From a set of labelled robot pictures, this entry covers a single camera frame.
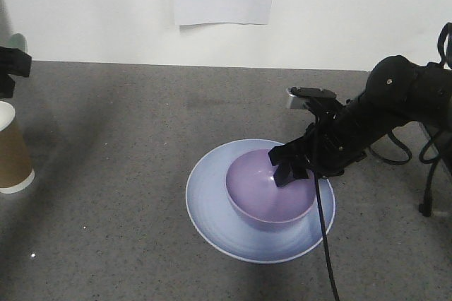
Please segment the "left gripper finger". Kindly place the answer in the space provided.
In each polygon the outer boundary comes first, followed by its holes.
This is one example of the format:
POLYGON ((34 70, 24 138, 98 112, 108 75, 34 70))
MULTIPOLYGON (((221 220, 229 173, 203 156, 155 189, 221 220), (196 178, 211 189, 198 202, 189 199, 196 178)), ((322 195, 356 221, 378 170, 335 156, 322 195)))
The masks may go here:
POLYGON ((32 57, 17 48, 1 47, 1 98, 12 98, 16 82, 11 75, 30 76, 32 57))

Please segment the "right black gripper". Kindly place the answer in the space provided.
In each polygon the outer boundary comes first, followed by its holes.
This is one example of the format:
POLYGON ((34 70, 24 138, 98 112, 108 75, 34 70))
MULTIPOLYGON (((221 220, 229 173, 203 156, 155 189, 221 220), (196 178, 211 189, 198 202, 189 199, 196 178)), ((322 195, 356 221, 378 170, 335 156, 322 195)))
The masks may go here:
POLYGON ((308 179, 308 170, 324 177, 343 174, 344 169, 364 156, 367 147, 367 104, 350 102, 307 102, 316 118, 304 135, 268 152, 273 179, 285 187, 294 179, 308 179))

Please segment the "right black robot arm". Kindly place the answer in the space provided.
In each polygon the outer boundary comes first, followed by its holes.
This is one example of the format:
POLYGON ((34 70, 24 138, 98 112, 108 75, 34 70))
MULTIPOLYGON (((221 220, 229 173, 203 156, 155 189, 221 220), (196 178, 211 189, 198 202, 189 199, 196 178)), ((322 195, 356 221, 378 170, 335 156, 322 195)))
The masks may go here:
POLYGON ((365 158, 371 144, 409 122, 451 130, 451 71, 433 62, 418 66, 387 57, 370 72, 364 90, 343 105, 334 92, 292 87, 291 106, 319 118, 304 135, 269 151, 277 186, 313 171, 338 176, 365 158))

